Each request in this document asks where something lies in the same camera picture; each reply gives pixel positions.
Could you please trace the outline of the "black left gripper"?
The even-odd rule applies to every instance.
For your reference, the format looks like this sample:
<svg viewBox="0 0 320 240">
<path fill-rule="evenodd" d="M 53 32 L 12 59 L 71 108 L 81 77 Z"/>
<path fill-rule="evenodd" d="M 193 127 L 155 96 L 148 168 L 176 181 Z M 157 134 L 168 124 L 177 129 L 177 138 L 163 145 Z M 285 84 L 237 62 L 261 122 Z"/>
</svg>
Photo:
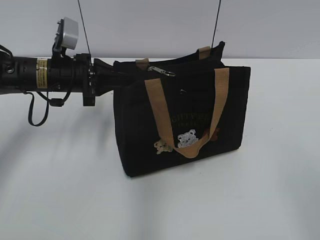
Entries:
<svg viewBox="0 0 320 240">
<path fill-rule="evenodd" d="M 84 107 L 94 107 L 96 104 L 95 96 L 102 96 L 110 91 L 126 87 L 133 83 L 132 76 L 117 73 L 112 65 L 99 58 L 94 58 L 92 65 L 92 59 L 89 53 L 76 54 L 74 59 L 76 69 L 79 71 L 79 73 L 77 73 L 77 78 L 80 79 L 81 82 L 82 102 Z M 93 88 L 91 83 L 94 74 Z"/>
</svg>

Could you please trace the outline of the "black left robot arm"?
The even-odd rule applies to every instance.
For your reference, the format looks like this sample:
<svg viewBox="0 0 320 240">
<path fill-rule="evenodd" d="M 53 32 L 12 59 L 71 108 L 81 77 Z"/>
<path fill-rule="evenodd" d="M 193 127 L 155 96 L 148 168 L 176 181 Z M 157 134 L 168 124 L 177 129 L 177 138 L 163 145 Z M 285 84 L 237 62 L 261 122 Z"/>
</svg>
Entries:
<svg viewBox="0 0 320 240">
<path fill-rule="evenodd" d="M 81 93 L 85 107 L 95 106 L 96 97 L 134 82 L 128 73 L 116 71 L 112 65 L 91 58 L 88 53 L 69 57 L 54 53 L 50 58 L 18 57 L 0 47 L 0 93 L 36 92 L 66 93 L 62 99 L 43 99 L 53 107 L 62 107 L 71 93 Z"/>
</svg>

